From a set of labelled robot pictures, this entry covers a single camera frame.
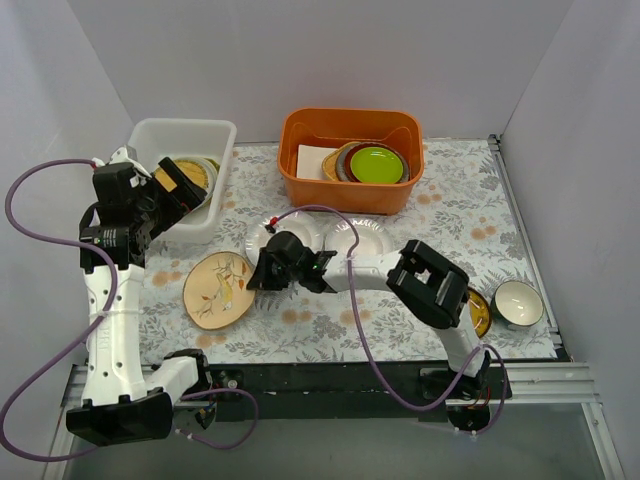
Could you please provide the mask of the round woven bamboo mat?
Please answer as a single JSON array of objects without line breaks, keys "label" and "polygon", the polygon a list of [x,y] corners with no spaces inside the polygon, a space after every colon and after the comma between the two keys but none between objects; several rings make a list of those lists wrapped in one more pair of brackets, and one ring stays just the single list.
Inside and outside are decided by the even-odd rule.
[{"label": "round woven bamboo mat", "polygon": [[[206,203],[212,197],[217,181],[215,165],[204,157],[181,157],[173,159],[173,162],[186,177],[206,192],[203,200]],[[163,168],[157,167],[153,175],[167,191],[172,192],[177,188],[177,183]]]}]

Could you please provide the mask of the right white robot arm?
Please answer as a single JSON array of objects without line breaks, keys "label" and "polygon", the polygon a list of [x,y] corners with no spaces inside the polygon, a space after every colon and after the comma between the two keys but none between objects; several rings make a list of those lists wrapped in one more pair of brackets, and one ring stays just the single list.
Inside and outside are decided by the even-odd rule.
[{"label": "right white robot arm", "polygon": [[491,366],[489,348],[472,325],[468,275],[425,243],[410,240],[397,251],[362,255],[354,249],[313,251],[293,233],[279,232],[260,249],[247,288],[280,291],[292,283],[317,294],[395,294],[418,321],[434,330],[445,349],[446,367],[420,372],[421,387],[430,398],[510,397],[506,369]]}]

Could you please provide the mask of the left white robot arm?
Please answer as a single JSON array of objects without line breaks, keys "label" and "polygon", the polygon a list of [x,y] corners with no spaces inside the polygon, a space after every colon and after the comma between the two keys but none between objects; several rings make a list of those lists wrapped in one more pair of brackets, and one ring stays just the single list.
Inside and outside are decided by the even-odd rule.
[{"label": "left white robot arm", "polygon": [[206,197],[170,158],[160,161],[159,170],[173,181],[172,189],[131,160],[97,167],[97,200],[79,223],[92,331],[81,405],[67,412],[66,427],[97,446],[166,438],[180,397],[200,400],[213,386],[199,349],[170,354],[150,377],[143,375],[139,302],[145,252]]}]

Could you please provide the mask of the tan bird pattern plate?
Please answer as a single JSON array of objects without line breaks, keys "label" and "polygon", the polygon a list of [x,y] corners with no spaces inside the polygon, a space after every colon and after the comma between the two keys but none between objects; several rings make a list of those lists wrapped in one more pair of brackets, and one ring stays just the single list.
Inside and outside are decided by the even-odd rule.
[{"label": "tan bird pattern plate", "polygon": [[217,252],[201,260],[183,287],[188,317],[204,330],[222,329],[239,320],[255,298],[255,292],[247,289],[252,273],[248,261],[235,252]]}]

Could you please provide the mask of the white watermelon pattern plate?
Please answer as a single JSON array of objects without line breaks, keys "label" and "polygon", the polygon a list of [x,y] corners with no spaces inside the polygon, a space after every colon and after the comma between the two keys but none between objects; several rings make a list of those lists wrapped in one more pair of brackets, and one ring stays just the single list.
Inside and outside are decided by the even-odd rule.
[{"label": "white watermelon pattern plate", "polygon": [[206,196],[199,208],[205,207],[213,196],[218,179],[218,164],[206,157],[184,157],[181,158],[181,161],[186,167],[186,176],[206,191]]}]

